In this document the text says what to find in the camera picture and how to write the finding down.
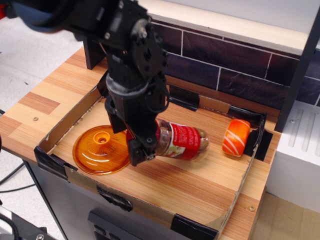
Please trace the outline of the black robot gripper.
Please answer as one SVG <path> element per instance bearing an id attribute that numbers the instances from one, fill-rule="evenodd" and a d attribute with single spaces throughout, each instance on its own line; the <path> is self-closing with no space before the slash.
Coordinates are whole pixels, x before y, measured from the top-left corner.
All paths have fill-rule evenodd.
<path id="1" fill-rule="evenodd" d="M 169 106 L 167 80 L 157 74 L 145 81 L 137 89 L 125 88 L 108 74 L 106 86 L 110 103 L 106 109 L 115 134 L 129 130 L 127 137 L 130 164 L 136 167 L 156 157 L 157 125 L 156 117 Z"/>

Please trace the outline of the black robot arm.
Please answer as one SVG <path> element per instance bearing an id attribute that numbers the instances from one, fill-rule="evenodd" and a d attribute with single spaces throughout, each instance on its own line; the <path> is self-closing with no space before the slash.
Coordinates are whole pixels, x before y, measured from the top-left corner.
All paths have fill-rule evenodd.
<path id="1" fill-rule="evenodd" d="M 156 117 L 169 105 L 168 54 L 136 0 L 11 0 L 32 30 L 66 30 L 100 44 L 107 58 L 106 102 L 115 133 L 128 130 L 131 165 L 156 156 Z"/>

